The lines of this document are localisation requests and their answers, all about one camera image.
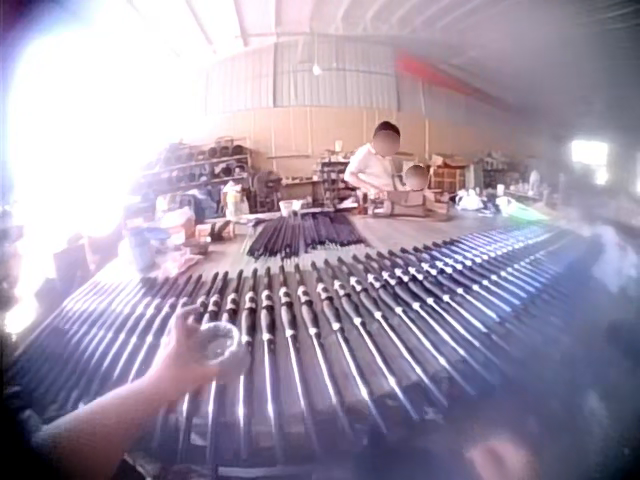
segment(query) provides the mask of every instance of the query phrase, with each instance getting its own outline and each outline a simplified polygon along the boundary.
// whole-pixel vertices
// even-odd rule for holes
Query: stack of rods
[[[453,387],[476,395],[514,375],[519,346],[546,347],[563,335],[563,309],[575,288],[566,279],[579,268],[574,260],[583,250],[575,235],[536,225],[335,262],[316,258],[308,265],[283,264],[273,274],[269,268],[262,273],[254,268],[248,276],[240,270],[231,278],[228,272],[216,272],[206,278],[98,279],[69,298],[34,334],[10,377],[33,393],[38,413],[64,414],[144,375],[176,309],[196,303],[201,309],[197,323],[237,325],[252,356],[263,357],[254,358],[235,383],[214,382],[168,405],[153,429],[151,448],[166,452],[160,447],[168,442],[172,453],[159,454],[163,462],[206,464],[212,477],[254,468],[252,454],[265,447],[264,432],[258,441],[253,424],[255,415],[263,413],[272,447],[266,457],[257,457],[266,466],[256,475],[292,473],[290,465],[300,463],[294,450],[304,447],[304,461],[314,462],[343,445],[342,440],[362,441],[362,425],[348,413],[345,388],[368,413],[369,428],[382,433],[399,428],[377,398],[368,374],[372,368],[394,399],[394,418],[401,416],[407,425],[423,420],[426,407],[446,415]],[[310,341],[310,349],[301,348],[300,335]],[[337,356],[325,351],[329,336],[335,339]],[[383,347],[381,337],[391,347]],[[279,345],[278,338],[285,343]],[[365,350],[354,347],[356,340]],[[287,352],[293,392],[281,391],[282,371],[275,359],[279,348]],[[319,366],[321,378],[308,376],[302,356],[307,365]],[[365,356],[373,359],[371,365]],[[449,377],[452,387],[435,381],[425,358]],[[338,382],[340,369],[350,387]],[[264,377],[256,383],[260,372]],[[399,381],[400,372],[411,372],[422,392],[419,399]],[[313,406],[312,382],[327,392],[326,411]],[[256,385],[264,385],[265,392],[256,392]],[[266,402],[252,401],[258,393]],[[283,428],[289,421],[285,396],[294,398],[302,412],[306,440],[297,438],[295,445]],[[235,405],[231,411],[224,407],[228,399]],[[198,454],[192,438],[195,420],[202,415],[198,425],[206,430],[206,447]],[[338,436],[321,434],[325,429],[319,418],[327,415],[335,419]]]
[[[326,246],[364,243],[345,214],[306,213],[266,222],[249,246],[247,255],[254,259],[276,256],[289,259]]]

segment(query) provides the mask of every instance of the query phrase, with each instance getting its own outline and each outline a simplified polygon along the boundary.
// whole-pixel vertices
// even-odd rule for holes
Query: white shirt
[[[391,157],[378,155],[370,143],[356,150],[349,160],[347,173],[357,173],[364,181],[381,190],[394,190]]]

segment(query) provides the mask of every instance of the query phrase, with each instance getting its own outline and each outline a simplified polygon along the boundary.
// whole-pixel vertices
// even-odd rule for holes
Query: metal roof
[[[180,56],[309,35],[405,49],[573,131],[640,126],[640,4],[628,0],[129,0]]]

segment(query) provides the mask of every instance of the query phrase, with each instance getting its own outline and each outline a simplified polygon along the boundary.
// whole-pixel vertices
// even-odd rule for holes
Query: metal shelf
[[[160,168],[158,170],[147,170],[145,172],[142,172],[140,175],[143,177],[150,176],[150,175],[157,175],[159,173],[171,172],[173,170],[180,170],[182,168],[193,168],[193,167],[200,167],[202,165],[215,165],[217,163],[232,162],[234,160],[240,160],[241,158],[246,158],[248,160],[249,154],[247,153],[244,155],[236,155],[234,157],[212,158],[211,160],[204,160],[200,162],[181,163],[180,165],[173,165],[171,167]]]
[[[197,187],[202,187],[205,185],[213,185],[216,183],[226,183],[231,180],[244,180],[244,179],[249,179],[249,175],[236,175],[235,177],[214,178],[213,180],[204,180],[202,182],[187,183],[184,185],[176,185],[174,187],[161,187],[161,188],[151,187],[150,190],[152,190],[153,193],[156,195],[165,195],[167,193],[184,192],[184,191],[191,190]]]

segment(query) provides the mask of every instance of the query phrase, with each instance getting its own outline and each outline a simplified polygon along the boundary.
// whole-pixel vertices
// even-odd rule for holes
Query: fingers
[[[183,307],[176,311],[176,314],[173,316],[173,331],[176,336],[176,341],[184,339],[187,331],[187,323],[199,311],[200,307],[198,305]]]

